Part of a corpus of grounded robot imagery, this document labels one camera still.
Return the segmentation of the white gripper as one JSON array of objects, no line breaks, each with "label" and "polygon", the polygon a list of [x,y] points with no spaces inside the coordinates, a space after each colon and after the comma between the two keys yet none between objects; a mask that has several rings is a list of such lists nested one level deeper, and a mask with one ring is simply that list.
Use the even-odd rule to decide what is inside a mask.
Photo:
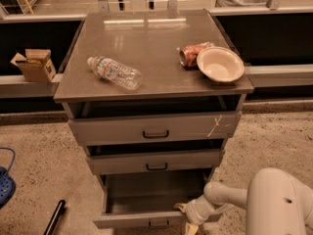
[{"label": "white gripper", "polygon": [[197,235],[198,225],[205,223],[212,215],[221,214],[225,206],[216,206],[211,203],[204,195],[186,204],[177,203],[174,205],[176,210],[185,213],[188,220],[185,224],[185,235]]}]

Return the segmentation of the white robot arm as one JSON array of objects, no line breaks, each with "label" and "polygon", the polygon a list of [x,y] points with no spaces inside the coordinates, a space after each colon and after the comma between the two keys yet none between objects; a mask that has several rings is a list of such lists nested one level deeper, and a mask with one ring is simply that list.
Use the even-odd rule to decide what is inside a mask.
[{"label": "white robot arm", "polygon": [[245,189],[210,181],[201,196],[175,208],[187,216],[185,235],[196,235],[231,206],[246,211],[246,235],[307,235],[313,229],[313,189],[273,167],[258,171]]}]

